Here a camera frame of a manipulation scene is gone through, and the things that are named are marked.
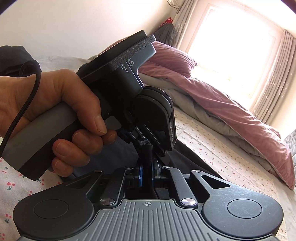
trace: hand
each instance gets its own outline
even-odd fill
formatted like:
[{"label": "hand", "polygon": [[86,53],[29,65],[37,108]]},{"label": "hand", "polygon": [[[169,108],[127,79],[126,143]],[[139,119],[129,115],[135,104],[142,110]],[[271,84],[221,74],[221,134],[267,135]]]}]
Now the hand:
[{"label": "hand", "polygon": [[[0,77],[0,136],[4,137],[35,83],[36,75],[28,77]],[[71,70],[62,69],[41,74],[38,91],[29,108],[14,129],[11,138],[42,113],[64,101],[77,113],[87,130],[78,130],[72,142],[59,139],[52,150],[55,158],[52,168],[63,177],[69,176],[74,167],[86,165],[90,157],[100,153],[103,144],[111,144],[117,133],[107,130],[101,117],[100,101],[86,84]]]}]

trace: finger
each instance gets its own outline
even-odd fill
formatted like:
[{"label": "finger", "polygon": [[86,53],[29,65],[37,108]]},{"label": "finger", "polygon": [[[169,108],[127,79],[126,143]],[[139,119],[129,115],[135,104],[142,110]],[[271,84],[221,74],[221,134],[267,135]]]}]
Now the finger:
[{"label": "finger", "polygon": [[64,139],[55,141],[52,150],[57,158],[74,167],[85,166],[90,160],[79,147]]},{"label": "finger", "polygon": [[55,157],[52,160],[52,168],[61,177],[68,177],[74,171],[73,166],[63,162],[62,160],[58,159],[57,157]]},{"label": "finger", "polygon": [[107,133],[102,136],[104,145],[110,145],[117,139],[117,132],[115,130],[107,130]]},{"label": "finger", "polygon": [[97,155],[103,148],[103,140],[88,130],[78,130],[72,136],[73,143],[88,155]]},{"label": "finger", "polygon": [[60,70],[54,81],[61,98],[77,113],[81,124],[96,135],[107,132],[98,97],[71,70]]}]

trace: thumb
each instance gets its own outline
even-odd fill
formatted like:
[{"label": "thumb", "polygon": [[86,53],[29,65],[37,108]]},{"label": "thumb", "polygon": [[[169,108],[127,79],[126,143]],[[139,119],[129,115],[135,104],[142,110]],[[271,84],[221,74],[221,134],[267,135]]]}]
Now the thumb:
[{"label": "thumb", "polygon": [[72,107],[81,124],[90,132],[99,136],[106,134],[98,97],[73,71],[63,69],[57,72],[60,73],[53,78],[54,85],[62,101]]}]

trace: pink pillow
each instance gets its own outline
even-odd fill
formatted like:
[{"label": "pink pillow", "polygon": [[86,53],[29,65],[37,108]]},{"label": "pink pillow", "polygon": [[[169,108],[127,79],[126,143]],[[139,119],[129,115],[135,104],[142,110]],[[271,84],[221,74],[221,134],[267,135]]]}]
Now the pink pillow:
[{"label": "pink pillow", "polygon": [[154,41],[156,53],[148,60],[159,66],[177,72],[186,78],[190,78],[191,71],[197,66],[194,59],[185,52],[169,45]]}]

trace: fingernail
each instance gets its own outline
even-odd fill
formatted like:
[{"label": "fingernail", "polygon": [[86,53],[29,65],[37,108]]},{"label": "fingernail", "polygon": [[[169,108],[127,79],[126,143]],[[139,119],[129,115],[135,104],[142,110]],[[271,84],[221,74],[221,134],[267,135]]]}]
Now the fingernail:
[{"label": "fingernail", "polygon": [[115,134],[112,134],[111,136],[108,137],[107,142],[108,144],[112,144],[115,140],[114,140]]},{"label": "fingernail", "polygon": [[71,153],[71,147],[65,142],[60,142],[57,145],[56,151],[62,156],[68,156]]},{"label": "fingernail", "polygon": [[64,162],[62,162],[61,160],[58,160],[58,161],[56,162],[56,164],[54,165],[54,167],[55,167],[56,169],[59,169],[60,171],[63,171],[63,170],[66,169],[67,165],[66,165]]},{"label": "fingernail", "polygon": [[77,132],[74,136],[73,136],[73,141],[75,143],[77,143],[79,146],[87,146],[90,142],[90,139],[87,135],[81,133],[81,132]]},{"label": "fingernail", "polygon": [[105,125],[105,122],[102,118],[101,115],[98,115],[95,119],[94,119],[95,123],[96,123],[96,128],[99,132],[106,134],[107,133],[107,128]]}]

